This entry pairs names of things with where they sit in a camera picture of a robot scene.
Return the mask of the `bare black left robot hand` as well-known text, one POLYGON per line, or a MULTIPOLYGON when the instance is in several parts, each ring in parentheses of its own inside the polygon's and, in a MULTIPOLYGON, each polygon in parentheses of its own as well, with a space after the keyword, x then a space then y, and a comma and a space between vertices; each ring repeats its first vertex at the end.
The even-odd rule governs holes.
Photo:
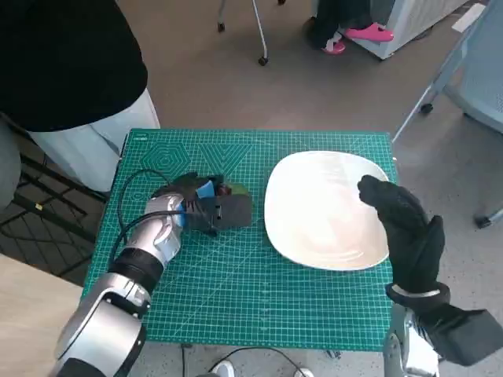
POLYGON ((224 176, 189 172, 178 176, 166 187, 167 208, 185 213, 216 213, 234 205, 234 191, 224 176))

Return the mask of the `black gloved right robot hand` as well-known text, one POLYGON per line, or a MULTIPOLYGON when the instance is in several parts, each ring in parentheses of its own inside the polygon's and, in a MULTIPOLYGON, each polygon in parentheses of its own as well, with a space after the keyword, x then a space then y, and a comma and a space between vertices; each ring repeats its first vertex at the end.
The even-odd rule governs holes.
POLYGON ((429 218, 415 195, 389 181, 365 175, 358 190, 360 200, 376 210, 384 226, 393 284, 409 294, 439 289, 446 242, 442 217, 429 218))

